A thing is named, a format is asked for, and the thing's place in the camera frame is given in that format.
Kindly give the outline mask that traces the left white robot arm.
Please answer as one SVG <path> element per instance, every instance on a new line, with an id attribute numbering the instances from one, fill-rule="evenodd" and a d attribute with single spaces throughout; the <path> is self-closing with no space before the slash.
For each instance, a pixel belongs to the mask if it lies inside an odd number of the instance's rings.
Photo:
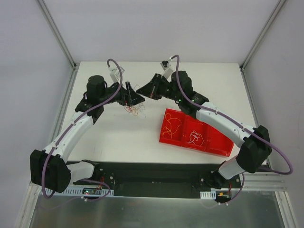
<path id="1" fill-rule="evenodd" d="M 100 172 L 95 164 L 83 160 L 67 164 L 67 160 L 81 137 L 97 122 L 104 112 L 104 105 L 118 103 L 135 106 L 145 99 L 137 94 L 130 82 L 126 86 L 113 83 L 108 86 L 100 75 L 91 76 L 86 84 L 86 92 L 75 108 L 68 126 L 43 150 L 34 150 L 30 155 L 31 181 L 42 187 L 43 194 L 50 198 L 46 190 L 62 193 L 69 184 L 85 179 L 95 185 L 100 181 Z"/>

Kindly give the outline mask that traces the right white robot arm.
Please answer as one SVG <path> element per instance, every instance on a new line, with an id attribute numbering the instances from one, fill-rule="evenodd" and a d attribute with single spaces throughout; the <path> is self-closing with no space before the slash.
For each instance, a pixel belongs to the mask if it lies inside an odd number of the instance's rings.
<path id="1" fill-rule="evenodd" d="M 244 172 L 255 173 L 272 152 L 265 127 L 255 128 L 222 113 L 208 98 L 193 89 L 192 80 L 185 71 L 173 72 L 170 81 L 155 74 L 136 92 L 153 100 L 163 97 L 173 100 L 183 113 L 215 128 L 239 148 L 236 156 L 222 162 L 204 178 L 211 188 L 221 189 Z"/>

